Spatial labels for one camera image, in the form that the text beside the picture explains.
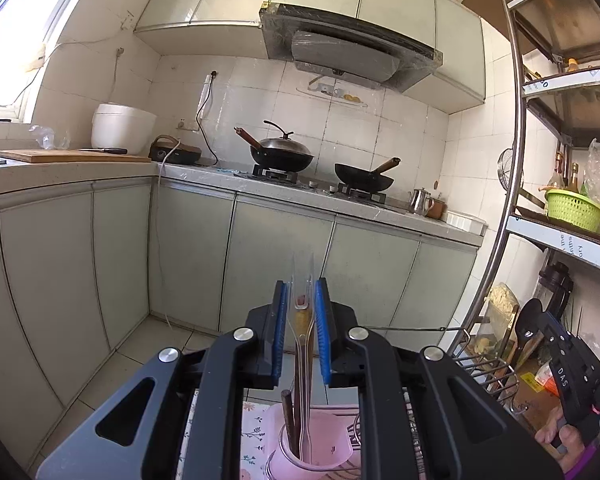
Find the person's right hand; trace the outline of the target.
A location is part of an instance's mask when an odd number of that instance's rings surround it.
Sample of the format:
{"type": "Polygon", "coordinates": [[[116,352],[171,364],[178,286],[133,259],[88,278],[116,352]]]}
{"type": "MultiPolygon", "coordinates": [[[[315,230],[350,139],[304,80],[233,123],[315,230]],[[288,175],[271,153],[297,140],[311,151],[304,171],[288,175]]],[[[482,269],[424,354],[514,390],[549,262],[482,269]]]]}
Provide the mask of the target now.
{"type": "Polygon", "coordinates": [[[585,445],[576,427],[568,424],[558,427],[558,422],[561,419],[562,407],[558,405],[550,411],[546,423],[535,433],[534,438],[536,442],[541,444],[551,444],[554,437],[559,437],[566,452],[558,460],[558,463],[562,471],[566,474],[577,466],[578,461],[585,452],[585,445]]]}

